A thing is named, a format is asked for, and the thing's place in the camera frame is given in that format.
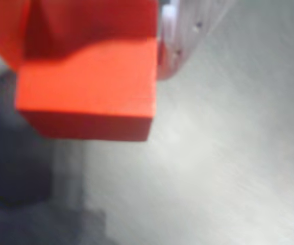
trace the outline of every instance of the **metallic surface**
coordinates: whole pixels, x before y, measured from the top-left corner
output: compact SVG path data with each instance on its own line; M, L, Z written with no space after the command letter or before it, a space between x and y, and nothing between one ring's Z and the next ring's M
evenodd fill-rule
M158 84L146 143L43 140L6 91L0 244L294 244L294 1L239 1Z
M165 5L161 18L158 78L174 76L235 2L171 0Z

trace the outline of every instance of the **red block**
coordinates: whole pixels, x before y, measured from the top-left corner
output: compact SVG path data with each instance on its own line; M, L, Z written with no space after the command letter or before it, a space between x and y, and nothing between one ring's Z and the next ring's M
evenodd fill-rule
M30 0L0 0L0 56L17 70L22 63L22 47Z
M156 0L33 1L16 107L45 136L146 140Z

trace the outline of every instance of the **gray background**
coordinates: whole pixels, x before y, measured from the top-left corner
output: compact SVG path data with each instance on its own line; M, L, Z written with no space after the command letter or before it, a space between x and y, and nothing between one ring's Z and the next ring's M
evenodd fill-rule
M148 142L39 137L0 77L0 244L294 244L294 1L240 0L158 84Z

